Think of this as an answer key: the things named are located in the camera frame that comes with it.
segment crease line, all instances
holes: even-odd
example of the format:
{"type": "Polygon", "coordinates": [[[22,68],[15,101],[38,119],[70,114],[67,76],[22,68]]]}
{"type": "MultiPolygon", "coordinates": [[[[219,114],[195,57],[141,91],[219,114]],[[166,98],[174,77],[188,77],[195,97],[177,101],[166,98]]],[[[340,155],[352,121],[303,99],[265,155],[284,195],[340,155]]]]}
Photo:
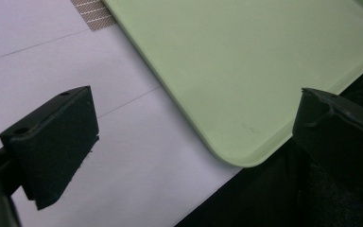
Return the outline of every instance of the crease line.
{"type": "Polygon", "coordinates": [[[134,98],[134,99],[132,99],[132,100],[130,100],[130,101],[128,101],[128,102],[126,102],[126,103],[123,103],[122,105],[120,105],[120,106],[118,106],[118,107],[114,108],[113,110],[111,110],[111,111],[109,111],[109,112],[107,112],[107,113],[102,114],[101,116],[97,117],[96,119],[99,119],[99,118],[101,118],[101,117],[103,117],[103,116],[105,116],[105,115],[108,115],[108,114],[110,114],[110,113],[112,113],[112,112],[115,112],[115,111],[117,111],[118,109],[120,109],[120,108],[122,108],[122,107],[124,107],[124,106],[126,106],[126,105],[130,104],[131,102],[133,102],[133,101],[137,100],[138,98],[140,98],[140,97],[142,97],[142,96],[145,96],[145,95],[148,95],[149,93],[151,93],[151,92],[153,92],[153,91],[155,91],[155,90],[157,90],[157,89],[159,89],[159,88],[161,88],[161,87],[162,87],[162,85],[159,85],[159,86],[155,87],[154,89],[152,89],[152,90],[150,90],[150,91],[148,91],[148,92],[146,92],[146,93],[144,93],[144,94],[142,94],[142,95],[140,95],[140,96],[138,96],[138,97],[136,97],[136,98],[134,98]]]}
{"type": "Polygon", "coordinates": [[[81,31],[78,31],[76,33],[72,33],[72,34],[69,34],[69,35],[65,35],[65,36],[62,36],[62,37],[59,37],[59,38],[55,38],[55,39],[50,40],[50,41],[47,41],[47,42],[43,42],[43,43],[40,43],[40,44],[35,44],[35,45],[29,46],[29,47],[24,48],[24,49],[16,50],[16,51],[10,52],[8,54],[1,55],[0,58],[4,58],[6,56],[9,56],[9,55],[12,55],[12,54],[16,54],[16,53],[22,52],[24,50],[28,50],[28,49],[31,49],[31,48],[34,48],[34,47],[37,47],[37,46],[40,46],[40,45],[43,45],[43,44],[49,44],[51,42],[54,42],[54,41],[57,41],[57,40],[61,40],[61,39],[67,38],[69,36],[74,36],[74,35],[77,35],[77,34],[79,34],[81,32],[88,31],[88,30],[90,30],[90,28],[84,29],[84,30],[81,30],[81,31]]]}

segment screw hole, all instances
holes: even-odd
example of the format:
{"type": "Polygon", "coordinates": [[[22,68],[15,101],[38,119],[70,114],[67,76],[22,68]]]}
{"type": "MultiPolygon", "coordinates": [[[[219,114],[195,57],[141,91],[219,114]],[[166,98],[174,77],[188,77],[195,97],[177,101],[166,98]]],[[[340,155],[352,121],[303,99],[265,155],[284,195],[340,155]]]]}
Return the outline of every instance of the screw hole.
{"type": "Polygon", "coordinates": [[[14,131],[15,134],[23,134],[26,133],[28,131],[28,128],[20,128],[16,131],[14,131]]]}

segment light green surface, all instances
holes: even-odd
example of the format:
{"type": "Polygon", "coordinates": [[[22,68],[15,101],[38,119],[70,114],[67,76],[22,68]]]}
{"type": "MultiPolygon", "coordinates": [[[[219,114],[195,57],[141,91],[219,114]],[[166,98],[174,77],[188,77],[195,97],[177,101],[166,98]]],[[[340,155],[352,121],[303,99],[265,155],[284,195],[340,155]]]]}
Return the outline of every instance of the light green surface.
{"type": "Polygon", "coordinates": [[[363,73],[360,2],[106,0],[210,151],[236,166],[291,136],[302,87],[340,93],[363,73]]]}

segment dark floor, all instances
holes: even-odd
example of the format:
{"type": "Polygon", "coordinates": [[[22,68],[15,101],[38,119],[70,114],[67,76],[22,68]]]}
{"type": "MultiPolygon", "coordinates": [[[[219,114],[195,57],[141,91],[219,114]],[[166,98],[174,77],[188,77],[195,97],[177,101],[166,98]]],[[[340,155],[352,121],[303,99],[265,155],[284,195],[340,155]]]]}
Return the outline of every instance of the dark floor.
{"type": "MultiPolygon", "coordinates": [[[[341,95],[363,105],[363,75],[341,95]]],[[[177,226],[363,226],[363,197],[290,139],[260,166],[241,170],[177,226]]]]}

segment white tabletop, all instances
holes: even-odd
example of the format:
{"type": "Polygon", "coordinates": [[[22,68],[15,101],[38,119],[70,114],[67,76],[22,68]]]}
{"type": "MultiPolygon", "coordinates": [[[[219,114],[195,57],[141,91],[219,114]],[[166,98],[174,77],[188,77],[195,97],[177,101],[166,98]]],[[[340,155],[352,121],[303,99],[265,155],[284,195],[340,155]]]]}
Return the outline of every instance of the white tabletop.
{"type": "Polygon", "coordinates": [[[172,226],[240,170],[201,143],[119,26],[92,32],[70,0],[0,0],[0,132],[88,84],[100,140],[54,205],[16,191],[25,227],[172,226]]]}

